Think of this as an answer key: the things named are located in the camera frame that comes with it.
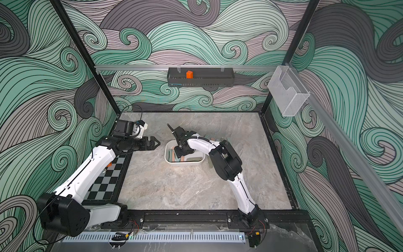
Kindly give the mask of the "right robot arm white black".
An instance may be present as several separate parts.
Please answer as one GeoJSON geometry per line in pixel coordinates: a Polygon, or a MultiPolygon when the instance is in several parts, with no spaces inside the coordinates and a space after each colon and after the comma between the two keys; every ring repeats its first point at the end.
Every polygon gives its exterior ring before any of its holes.
{"type": "Polygon", "coordinates": [[[242,174],[242,160],[232,145],[227,140],[213,141],[181,127],[171,131],[177,142],[174,148],[175,155],[181,158],[195,151],[208,155],[217,175],[227,181],[233,191],[240,221],[248,228],[255,226],[259,217],[259,206],[252,199],[246,186],[242,174]]]}

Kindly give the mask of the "white storage box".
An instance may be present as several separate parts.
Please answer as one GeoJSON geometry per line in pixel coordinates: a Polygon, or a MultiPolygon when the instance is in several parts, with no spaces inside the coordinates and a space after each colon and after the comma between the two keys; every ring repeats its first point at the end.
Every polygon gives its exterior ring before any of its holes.
{"type": "Polygon", "coordinates": [[[177,157],[175,154],[174,148],[177,146],[175,140],[168,142],[165,146],[165,161],[171,166],[174,167],[183,167],[183,166],[195,166],[200,165],[206,159],[206,155],[200,151],[195,151],[194,153],[177,157]]]}

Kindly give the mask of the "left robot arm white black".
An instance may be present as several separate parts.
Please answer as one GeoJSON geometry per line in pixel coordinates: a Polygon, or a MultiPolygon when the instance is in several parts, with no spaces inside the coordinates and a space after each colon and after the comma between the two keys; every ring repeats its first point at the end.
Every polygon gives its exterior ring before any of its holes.
{"type": "Polygon", "coordinates": [[[85,206],[85,196],[101,172],[116,157],[135,151],[152,151],[160,146],[155,137],[141,139],[103,136],[83,164],[52,193],[43,193],[37,200],[38,218],[46,231],[76,237],[91,226],[117,222],[125,226],[128,221],[127,206],[108,203],[85,206]]]}

